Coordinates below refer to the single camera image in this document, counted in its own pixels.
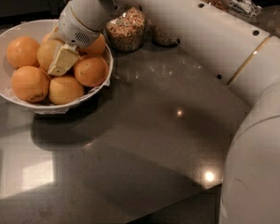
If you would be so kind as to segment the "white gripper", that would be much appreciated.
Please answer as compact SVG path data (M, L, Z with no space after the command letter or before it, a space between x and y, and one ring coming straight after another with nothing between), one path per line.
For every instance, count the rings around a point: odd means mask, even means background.
M105 25L127 10L127 6L117 0L71 0L63 9L51 39L60 39L65 44L58 45L48 74L61 77L77 62L77 47L91 45Z

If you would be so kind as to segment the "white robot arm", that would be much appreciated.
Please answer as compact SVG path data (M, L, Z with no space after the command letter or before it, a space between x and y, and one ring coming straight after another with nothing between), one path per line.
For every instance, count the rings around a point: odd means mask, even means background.
M200 0L72 0L53 34L86 48L128 7L252 107L225 162L219 224L280 224L280 38Z

